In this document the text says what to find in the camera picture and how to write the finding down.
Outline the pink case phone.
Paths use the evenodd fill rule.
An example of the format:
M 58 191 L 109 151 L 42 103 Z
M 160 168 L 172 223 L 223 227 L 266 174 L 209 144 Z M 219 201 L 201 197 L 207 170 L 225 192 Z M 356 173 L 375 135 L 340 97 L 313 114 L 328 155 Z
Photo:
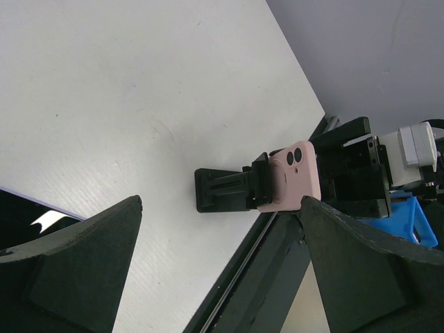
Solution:
M 259 206 L 266 212 L 297 211 L 304 196 L 321 199 L 316 152 L 309 141 L 300 141 L 270 156 L 272 201 Z

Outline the black folding phone stand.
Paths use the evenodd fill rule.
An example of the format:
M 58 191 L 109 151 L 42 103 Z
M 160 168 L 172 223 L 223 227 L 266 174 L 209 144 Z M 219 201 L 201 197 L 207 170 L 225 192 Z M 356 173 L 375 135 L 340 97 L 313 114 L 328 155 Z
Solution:
M 245 212 L 272 202 L 267 153 L 241 171 L 197 169 L 194 179 L 196 209 L 200 213 Z

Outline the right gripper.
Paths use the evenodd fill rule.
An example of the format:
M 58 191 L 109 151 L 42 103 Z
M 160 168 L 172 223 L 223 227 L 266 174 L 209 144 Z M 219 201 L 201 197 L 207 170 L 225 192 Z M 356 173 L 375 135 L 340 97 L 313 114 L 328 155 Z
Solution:
M 368 117 L 340 124 L 323 118 L 310 142 L 316 151 L 321 200 L 355 218 L 392 215 L 386 147 L 371 135 Z

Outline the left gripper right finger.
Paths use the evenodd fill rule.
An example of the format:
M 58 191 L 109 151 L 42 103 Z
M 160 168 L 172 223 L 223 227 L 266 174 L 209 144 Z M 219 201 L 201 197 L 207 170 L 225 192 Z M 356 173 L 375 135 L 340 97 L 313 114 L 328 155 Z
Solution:
M 442 332 L 443 252 L 305 196 L 301 223 L 331 332 Z

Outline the purple case phone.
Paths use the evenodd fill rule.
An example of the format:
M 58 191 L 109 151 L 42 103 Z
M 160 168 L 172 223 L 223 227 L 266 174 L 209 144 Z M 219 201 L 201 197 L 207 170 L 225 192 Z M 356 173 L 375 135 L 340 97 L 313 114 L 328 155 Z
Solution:
M 1 249 L 12 248 L 83 221 L 84 218 L 1 188 Z

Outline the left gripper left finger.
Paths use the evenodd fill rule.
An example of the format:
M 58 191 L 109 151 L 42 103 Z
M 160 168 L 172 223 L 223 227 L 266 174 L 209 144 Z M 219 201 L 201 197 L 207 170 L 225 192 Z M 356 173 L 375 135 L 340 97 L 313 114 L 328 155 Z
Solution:
M 142 222 L 130 196 L 42 237 L 1 233 L 2 332 L 111 332 Z

